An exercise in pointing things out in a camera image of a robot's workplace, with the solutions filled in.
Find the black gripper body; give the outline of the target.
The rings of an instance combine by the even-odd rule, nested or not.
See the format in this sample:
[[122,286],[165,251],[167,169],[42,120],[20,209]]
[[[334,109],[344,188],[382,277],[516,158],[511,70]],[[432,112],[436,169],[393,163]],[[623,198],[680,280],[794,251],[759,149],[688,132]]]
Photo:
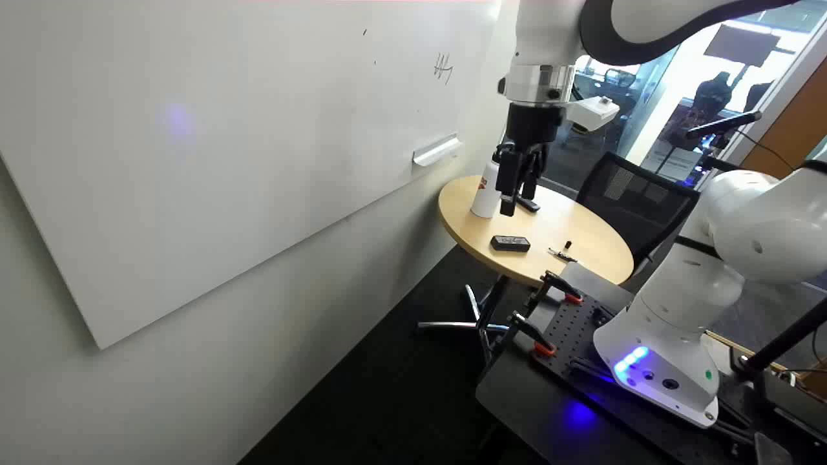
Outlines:
[[564,123],[560,107],[508,107],[506,113],[506,143],[511,143],[508,169],[525,166],[528,156],[534,158],[534,169],[542,171],[548,148]]

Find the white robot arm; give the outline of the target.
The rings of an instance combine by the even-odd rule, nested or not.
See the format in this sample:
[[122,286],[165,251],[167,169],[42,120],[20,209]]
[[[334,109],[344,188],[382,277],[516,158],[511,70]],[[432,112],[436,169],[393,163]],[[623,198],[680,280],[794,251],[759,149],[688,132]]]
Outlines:
[[[574,63],[641,64],[706,25],[795,0],[516,0],[502,94],[511,112],[564,113]],[[592,343],[629,393],[707,430],[719,370],[701,334],[749,282],[791,285],[827,269],[827,171],[818,156],[782,179],[723,171],[706,183],[669,254]]]

